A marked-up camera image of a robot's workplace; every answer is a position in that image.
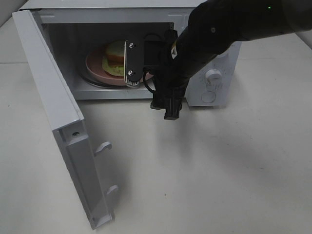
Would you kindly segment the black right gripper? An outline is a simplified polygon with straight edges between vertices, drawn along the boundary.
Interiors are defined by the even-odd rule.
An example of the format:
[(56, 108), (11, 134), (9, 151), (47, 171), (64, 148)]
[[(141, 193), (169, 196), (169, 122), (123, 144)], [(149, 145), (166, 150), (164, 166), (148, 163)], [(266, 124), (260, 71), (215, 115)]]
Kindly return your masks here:
[(165, 110), (165, 120), (179, 118), (188, 81), (177, 75), (172, 59), (172, 45), (177, 31), (169, 29), (164, 37), (155, 39), (127, 39), (124, 45), (124, 82), (130, 88), (138, 88), (141, 79), (153, 94), (151, 108)]

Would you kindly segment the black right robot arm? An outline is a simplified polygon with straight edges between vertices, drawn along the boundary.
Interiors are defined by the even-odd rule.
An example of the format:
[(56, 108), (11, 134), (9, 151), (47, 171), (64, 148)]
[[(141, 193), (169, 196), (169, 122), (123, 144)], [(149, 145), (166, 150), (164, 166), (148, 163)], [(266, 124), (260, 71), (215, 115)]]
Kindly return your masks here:
[(251, 41), (312, 28), (309, 0), (208, 0), (196, 7), (179, 34), (134, 34), (124, 46), (124, 82), (145, 83), (152, 75), (151, 108), (179, 118), (190, 78), (236, 41)]

